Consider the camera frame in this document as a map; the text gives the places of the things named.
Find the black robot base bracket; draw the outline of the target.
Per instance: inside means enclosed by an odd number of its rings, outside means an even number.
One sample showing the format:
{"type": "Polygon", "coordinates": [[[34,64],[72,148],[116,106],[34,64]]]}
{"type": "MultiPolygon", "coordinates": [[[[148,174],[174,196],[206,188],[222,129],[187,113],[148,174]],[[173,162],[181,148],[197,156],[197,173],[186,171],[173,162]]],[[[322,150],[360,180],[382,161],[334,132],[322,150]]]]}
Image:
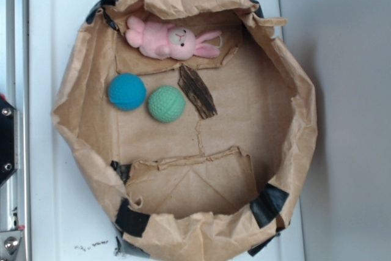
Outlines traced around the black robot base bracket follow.
{"type": "Polygon", "coordinates": [[[15,173],[16,165],[16,109],[1,94],[1,129],[0,129],[0,160],[1,187],[15,173]]]}

